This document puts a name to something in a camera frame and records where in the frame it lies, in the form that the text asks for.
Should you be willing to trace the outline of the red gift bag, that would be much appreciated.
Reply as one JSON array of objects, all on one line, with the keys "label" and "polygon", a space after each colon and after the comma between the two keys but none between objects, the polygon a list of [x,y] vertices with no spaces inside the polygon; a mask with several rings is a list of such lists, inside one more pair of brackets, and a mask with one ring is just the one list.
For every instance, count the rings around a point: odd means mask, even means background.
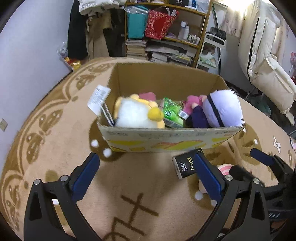
[{"label": "red gift bag", "polygon": [[172,14],[150,9],[144,33],[145,36],[156,40],[163,39],[167,35],[170,26],[173,24],[178,15],[179,12],[175,9]]}]

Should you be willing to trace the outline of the pink plush toy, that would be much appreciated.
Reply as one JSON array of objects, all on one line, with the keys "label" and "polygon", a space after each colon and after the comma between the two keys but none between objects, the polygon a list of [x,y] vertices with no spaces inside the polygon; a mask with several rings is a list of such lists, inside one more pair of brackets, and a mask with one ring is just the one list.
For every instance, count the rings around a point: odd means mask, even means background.
[{"label": "pink plush toy", "polygon": [[[151,100],[151,101],[157,100],[156,95],[153,92],[140,93],[139,97],[145,100]],[[187,115],[191,115],[193,112],[192,104],[195,103],[199,106],[202,106],[203,100],[206,98],[207,98],[206,95],[200,95],[200,96],[189,95],[187,97],[187,100],[183,101],[183,112],[185,112]]]}]

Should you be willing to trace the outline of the teal bag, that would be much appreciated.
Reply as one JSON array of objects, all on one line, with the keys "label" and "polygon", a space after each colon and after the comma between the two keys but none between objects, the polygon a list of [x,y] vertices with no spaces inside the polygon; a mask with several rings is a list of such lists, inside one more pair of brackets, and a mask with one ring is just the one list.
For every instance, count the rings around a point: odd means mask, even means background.
[{"label": "teal bag", "polygon": [[142,39],[145,36],[145,29],[149,9],[144,6],[127,6],[127,36],[129,39]]}]

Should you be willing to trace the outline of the white-haired plush doll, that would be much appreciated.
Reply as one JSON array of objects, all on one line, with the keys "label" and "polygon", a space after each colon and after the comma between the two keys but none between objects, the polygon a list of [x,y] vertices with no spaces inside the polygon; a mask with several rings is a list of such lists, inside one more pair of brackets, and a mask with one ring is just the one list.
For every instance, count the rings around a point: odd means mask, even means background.
[{"label": "white-haired plush doll", "polygon": [[203,100],[202,106],[192,104],[193,112],[186,119],[189,128],[241,128],[245,124],[238,96],[233,90],[216,90]]}]

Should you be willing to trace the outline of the wooden bookshelf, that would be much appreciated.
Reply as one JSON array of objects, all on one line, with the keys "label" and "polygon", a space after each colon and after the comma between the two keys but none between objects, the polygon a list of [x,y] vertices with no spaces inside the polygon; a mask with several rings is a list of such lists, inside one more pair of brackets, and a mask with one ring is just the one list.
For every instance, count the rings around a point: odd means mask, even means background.
[{"label": "wooden bookshelf", "polygon": [[[197,67],[199,56],[201,53],[201,48],[204,43],[205,35],[207,32],[207,26],[211,14],[213,1],[206,1],[208,6],[206,7],[206,11],[199,11],[196,9],[192,9],[186,6],[177,6],[174,4],[169,4],[168,1],[127,1],[127,6],[145,6],[149,9],[157,9],[161,8],[169,8],[170,10],[176,9],[179,11],[179,15],[176,20],[172,23],[172,25],[168,29],[167,35],[163,38],[165,41],[171,41],[176,43],[181,43],[183,45],[189,46],[196,50],[195,55],[193,57],[193,62],[191,64],[192,67]],[[181,22],[186,22],[190,27],[189,34],[199,37],[196,42],[189,40],[181,40],[178,39],[179,28],[181,27]]]}]

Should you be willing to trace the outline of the pink swirl roll cushion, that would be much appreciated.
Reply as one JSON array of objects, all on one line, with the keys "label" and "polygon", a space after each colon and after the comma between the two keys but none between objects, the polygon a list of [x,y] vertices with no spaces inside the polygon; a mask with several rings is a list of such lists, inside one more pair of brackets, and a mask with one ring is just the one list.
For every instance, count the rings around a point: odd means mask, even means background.
[{"label": "pink swirl roll cushion", "polygon": [[[216,167],[219,169],[219,171],[224,176],[226,176],[226,175],[229,175],[230,169],[231,169],[231,167],[233,167],[233,165],[232,164],[223,164],[223,165],[218,165]],[[221,190],[221,187],[219,187],[219,182],[214,178],[213,175],[209,178],[199,180],[199,191],[201,193],[206,194],[206,193],[208,193],[210,188],[212,188],[212,187],[215,188],[216,186],[218,186],[218,189]]]}]

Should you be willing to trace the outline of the yellow plush toy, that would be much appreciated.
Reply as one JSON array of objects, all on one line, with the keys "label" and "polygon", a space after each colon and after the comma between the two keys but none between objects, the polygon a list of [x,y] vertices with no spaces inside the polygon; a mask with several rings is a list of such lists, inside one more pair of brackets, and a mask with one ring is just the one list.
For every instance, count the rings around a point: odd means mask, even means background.
[{"label": "yellow plush toy", "polygon": [[[144,103],[144,104],[146,104],[149,108],[159,107],[158,104],[157,104],[155,101],[142,99],[142,98],[140,98],[140,96],[139,96],[138,94],[132,94],[132,95],[130,95],[128,98],[131,98],[131,99],[136,100],[136,101],[138,101],[138,102]],[[116,100],[116,102],[115,102],[115,104],[114,104],[113,117],[114,117],[115,119],[117,119],[117,117],[118,117],[119,107],[120,107],[121,101],[122,101],[123,99],[125,99],[125,97],[120,96],[120,97]]]}]

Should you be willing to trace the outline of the green tissue pack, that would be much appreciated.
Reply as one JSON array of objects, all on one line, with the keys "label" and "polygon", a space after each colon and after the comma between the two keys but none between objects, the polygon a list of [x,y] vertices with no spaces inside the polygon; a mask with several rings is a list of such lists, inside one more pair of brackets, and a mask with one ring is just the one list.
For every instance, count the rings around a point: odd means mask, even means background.
[{"label": "green tissue pack", "polygon": [[175,102],[165,97],[160,104],[161,110],[164,114],[164,122],[168,128],[183,128],[185,121],[189,117],[183,112],[183,104]]}]

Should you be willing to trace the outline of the beige patterned round rug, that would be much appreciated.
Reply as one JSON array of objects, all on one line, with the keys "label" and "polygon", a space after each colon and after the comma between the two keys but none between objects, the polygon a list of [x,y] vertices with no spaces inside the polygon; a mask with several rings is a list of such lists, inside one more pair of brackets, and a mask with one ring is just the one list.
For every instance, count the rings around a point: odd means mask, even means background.
[{"label": "beige patterned round rug", "polygon": [[86,220],[103,240],[187,240],[199,231],[215,206],[200,193],[196,175],[179,179],[172,157],[185,147],[203,148],[215,165],[238,164],[262,180],[277,183],[271,169],[250,157],[258,148],[295,166],[290,137],[269,117],[242,100],[246,126],[236,135],[182,141],[167,131],[146,152],[141,142],[128,141],[128,152],[115,147],[100,129],[87,103],[98,85],[109,86],[111,108],[119,96],[151,91],[158,98],[184,100],[191,94],[225,89],[224,80],[202,70],[176,65],[133,62],[128,58],[92,60],[55,87],[31,113],[18,133],[1,177],[1,213],[13,233],[23,237],[27,199],[35,179],[56,181],[70,174],[91,152],[100,167],[83,200]]}]

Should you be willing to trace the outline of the stack of books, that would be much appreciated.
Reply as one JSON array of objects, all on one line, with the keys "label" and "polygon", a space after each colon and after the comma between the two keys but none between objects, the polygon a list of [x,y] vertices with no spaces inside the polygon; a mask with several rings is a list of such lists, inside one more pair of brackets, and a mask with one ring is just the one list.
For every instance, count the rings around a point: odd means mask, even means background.
[{"label": "stack of books", "polygon": [[145,51],[147,40],[127,39],[125,45],[127,57],[139,60],[148,60],[147,52]]}]

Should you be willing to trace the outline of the white puffer jacket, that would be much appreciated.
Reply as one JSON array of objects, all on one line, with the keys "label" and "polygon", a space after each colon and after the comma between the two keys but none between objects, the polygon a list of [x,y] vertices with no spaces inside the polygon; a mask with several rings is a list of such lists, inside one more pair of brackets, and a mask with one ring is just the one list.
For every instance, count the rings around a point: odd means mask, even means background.
[{"label": "white puffer jacket", "polygon": [[118,9],[125,4],[126,0],[79,0],[79,12],[81,15],[103,13],[107,9]]}]

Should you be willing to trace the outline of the white plush with yellow feet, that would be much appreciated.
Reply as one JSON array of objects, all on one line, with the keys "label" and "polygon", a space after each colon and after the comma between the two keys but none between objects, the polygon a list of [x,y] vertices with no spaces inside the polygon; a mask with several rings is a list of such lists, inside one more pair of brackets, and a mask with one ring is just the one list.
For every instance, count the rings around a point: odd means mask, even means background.
[{"label": "white plush with yellow feet", "polygon": [[117,128],[164,128],[164,114],[159,107],[149,108],[146,104],[125,97],[121,101]]}]

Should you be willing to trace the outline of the white rolling cart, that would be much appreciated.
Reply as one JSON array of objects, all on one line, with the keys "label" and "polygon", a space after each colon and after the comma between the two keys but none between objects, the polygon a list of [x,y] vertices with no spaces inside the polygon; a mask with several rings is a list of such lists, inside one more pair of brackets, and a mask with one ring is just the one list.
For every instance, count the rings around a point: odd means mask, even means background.
[{"label": "white rolling cart", "polygon": [[206,33],[196,68],[202,66],[207,69],[217,69],[221,61],[221,51],[225,46],[226,40],[214,34]]}]

